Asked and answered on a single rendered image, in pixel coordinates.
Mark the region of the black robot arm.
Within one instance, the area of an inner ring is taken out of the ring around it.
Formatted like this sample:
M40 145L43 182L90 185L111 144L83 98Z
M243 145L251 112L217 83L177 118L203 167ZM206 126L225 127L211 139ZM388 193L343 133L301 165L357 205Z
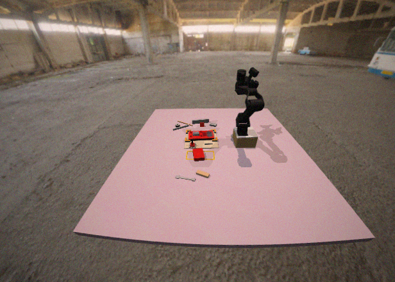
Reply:
M263 97L257 92L257 87L259 86L258 81L253 79L249 82L245 81L246 70L239 69L237 71L237 82L235 84L235 91L238 95L246 95L246 110L237 114L235 123L237 127L238 136L247 136L248 127L250 127L250 116L255 112L259 112L263 109L265 103ZM248 99L249 95L254 95L257 99ZM241 124L245 123L245 124Z

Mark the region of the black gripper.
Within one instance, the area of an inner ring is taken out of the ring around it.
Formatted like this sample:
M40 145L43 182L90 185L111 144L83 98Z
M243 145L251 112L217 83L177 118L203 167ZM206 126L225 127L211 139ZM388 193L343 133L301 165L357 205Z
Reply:
M249 82L251 81L252 76L254 78L257 77L259 71L257 71L254 67L252 67L252 68L250 68L248 73L249 73L249 76L248 77L246 76L245 81L248 81L248 85L249 85Z

